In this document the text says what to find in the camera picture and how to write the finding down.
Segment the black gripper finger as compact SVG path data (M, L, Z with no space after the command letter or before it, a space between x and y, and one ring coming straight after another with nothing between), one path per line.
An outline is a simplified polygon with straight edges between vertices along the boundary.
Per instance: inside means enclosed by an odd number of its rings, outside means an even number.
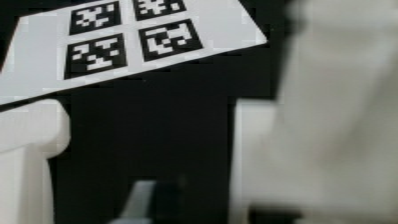
M181 224L183 184L139 180L112 224Z

